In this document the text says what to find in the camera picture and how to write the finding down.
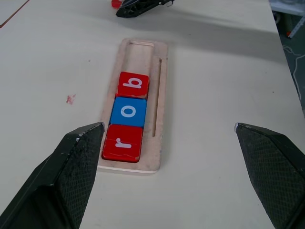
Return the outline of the blue letter block o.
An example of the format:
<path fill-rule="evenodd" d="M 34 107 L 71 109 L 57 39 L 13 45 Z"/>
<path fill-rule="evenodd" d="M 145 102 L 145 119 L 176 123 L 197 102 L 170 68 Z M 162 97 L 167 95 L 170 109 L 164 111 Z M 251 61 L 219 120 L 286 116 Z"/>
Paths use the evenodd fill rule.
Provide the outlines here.
<path fill-rule="evenodd" d="M 110 124 L 144 127 L 147 102 L 145 99 L 117 97 Z"/>

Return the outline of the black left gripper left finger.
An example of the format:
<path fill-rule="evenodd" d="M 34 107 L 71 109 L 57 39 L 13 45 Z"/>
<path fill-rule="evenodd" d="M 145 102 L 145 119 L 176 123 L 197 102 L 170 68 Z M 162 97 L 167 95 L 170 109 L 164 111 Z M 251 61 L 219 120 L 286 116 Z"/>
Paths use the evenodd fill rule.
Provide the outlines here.
<path fill-rule="evenodd" d="M 104 123 L 67 133 L 0 215 L 0 229 L 79 229 L 95 181 Z"/>

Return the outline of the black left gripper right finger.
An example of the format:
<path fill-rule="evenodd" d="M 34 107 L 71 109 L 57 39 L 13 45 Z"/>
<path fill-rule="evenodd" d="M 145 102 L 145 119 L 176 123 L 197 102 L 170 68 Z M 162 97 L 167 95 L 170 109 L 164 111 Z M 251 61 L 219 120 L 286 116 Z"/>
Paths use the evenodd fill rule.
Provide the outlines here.
<path fill-rule="evenodd" d="M 305 229 L 305 154 L 285 135 L 236 123 L 251 184 L 275 229 Z"/>

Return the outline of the red letter block b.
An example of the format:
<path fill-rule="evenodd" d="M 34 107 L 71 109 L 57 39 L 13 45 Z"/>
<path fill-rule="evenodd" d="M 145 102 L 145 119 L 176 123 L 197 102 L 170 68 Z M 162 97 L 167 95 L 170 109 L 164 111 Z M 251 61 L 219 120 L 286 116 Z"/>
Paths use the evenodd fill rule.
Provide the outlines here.
<path fill-rule="evenodd" d="M 130 72 L 121 72 L 117 87 L 117 97 L 146 99 L 149 88 L 149 76 Z"/>

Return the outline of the wooden letter tray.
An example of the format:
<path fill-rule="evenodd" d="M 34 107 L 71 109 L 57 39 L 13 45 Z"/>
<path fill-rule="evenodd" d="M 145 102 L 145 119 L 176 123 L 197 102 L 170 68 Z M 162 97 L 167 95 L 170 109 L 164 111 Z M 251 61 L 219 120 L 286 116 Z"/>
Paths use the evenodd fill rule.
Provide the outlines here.
<path fill-rule="evenodd" d="M 123 39 L 114 64 L 109 88 L 104 97 L 101 121 L 108 129 L 112 106 L 122 71 L 149 76 L 148 101 L 142 137 L 140 160 L 137 163 L 99 159 L 98 171 L 154 174 L 161 164 L 164 109 L 166 98 L 168 46 L 164 42 Z"/>

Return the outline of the aluminium frame strut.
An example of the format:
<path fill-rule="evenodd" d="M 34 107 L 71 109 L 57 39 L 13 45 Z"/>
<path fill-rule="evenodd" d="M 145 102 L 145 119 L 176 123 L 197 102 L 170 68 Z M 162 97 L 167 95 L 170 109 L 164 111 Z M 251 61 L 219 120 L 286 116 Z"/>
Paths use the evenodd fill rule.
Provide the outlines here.
<path fill-rule="evenodd" d="M 287 34 L 288 38 L 293 38 L 299 29 L 305 24 L 305 16 L 303 16 L 296 26 Z"/>

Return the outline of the red letter block r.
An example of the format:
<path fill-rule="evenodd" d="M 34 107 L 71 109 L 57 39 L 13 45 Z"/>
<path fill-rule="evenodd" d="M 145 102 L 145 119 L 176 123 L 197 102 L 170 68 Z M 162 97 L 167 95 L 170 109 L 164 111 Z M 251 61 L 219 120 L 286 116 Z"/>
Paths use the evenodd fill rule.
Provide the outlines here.
<path fill-rule="evenodd" d="M 104 160 L 137 163 L 140 160 L 143 129 L 111 124 L 102 149 Z"/>

